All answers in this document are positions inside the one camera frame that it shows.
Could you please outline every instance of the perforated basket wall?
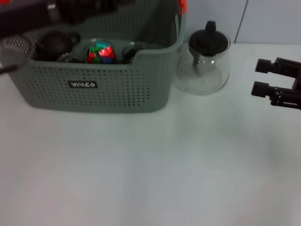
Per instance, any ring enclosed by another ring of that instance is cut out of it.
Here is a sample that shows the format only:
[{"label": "perforated basket wall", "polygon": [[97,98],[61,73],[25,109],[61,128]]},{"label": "perforated basket wall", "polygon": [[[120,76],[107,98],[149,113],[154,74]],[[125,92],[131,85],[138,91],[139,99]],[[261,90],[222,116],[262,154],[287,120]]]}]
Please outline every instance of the perforated basket wall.
[{"label": "perforated basket wall", "polygon": [[[143,41],[163,49],[139,51],[131,65],[88,65],[29,60],[10,78],[32,106],[47,109],[139,113],[153,112],[168,101],[186,17],[178,0],[136,0],[117,13],[99,16],[76,27],[49,27],[15,36],[8,43],[25,54],[34,52],[39,36],[52,29],[76,30],[83,39]],[[96,89],[71,89],[68,81],[95,81]]]}]

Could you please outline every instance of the basket label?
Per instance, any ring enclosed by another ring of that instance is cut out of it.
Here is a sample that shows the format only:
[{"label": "basket label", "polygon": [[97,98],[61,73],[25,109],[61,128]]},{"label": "basket label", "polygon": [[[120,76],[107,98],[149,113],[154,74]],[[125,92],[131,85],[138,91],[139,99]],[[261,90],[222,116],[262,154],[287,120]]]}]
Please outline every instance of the basket label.
[{"label": "basket label", "polygon": [[96,88],[98,88],[96,81],[68,81],[68,85],[72,89],[96,89]]}]

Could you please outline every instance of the gray plastic basket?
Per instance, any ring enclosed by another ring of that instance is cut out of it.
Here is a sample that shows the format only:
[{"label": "gray plastic basket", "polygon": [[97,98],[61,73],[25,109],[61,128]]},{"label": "gray plastic basket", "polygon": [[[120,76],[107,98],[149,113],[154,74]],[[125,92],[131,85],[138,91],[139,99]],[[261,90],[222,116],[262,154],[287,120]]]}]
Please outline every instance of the gray plastic basket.
[{"label": "gray plastic basket", "polygon": [[[122,51],[131,41],[161,45],[139,51],[131,65],[89,65],[29,60],[9,76],[28,104],[38,108],[107,113],[153,112],[168,101],[180,54],[186,15],[178,0],[136,0],[118,12],[77,26],[53,26],[8,40],[23,53],[34,52],[38,37],[49,30],[77,31],[83,44],[104,38]],[[96,81],[96,89],[71,89],[70,81]]]}]

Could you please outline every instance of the black lid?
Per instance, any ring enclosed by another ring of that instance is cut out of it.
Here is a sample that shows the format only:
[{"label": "black lid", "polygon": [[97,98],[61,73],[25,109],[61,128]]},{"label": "black lid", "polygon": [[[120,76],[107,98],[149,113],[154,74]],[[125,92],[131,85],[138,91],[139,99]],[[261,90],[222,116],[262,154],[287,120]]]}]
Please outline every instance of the black lid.
[{"label": "black lid", "polygon": [[208,21],[205,30],[194,32],[189,39],[190,47],[206,57],[222,53],[228,44],[228,38],[216,30],[215,21]]}]

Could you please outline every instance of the clear glass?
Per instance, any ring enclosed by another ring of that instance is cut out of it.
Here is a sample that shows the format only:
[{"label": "clear glass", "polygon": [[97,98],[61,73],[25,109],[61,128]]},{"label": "clear glass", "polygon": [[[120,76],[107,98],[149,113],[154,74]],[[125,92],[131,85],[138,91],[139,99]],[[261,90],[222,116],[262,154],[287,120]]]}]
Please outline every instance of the clear glass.
[{"label": "clear glass", "polygon": [[206,57],[193,56],[188,45],[183,44],[175,79],[176,85],[186,92],[198,95],[219,91],[225,86],[230,75],[229,47],[230,39],[228,48],[224,52]]}]

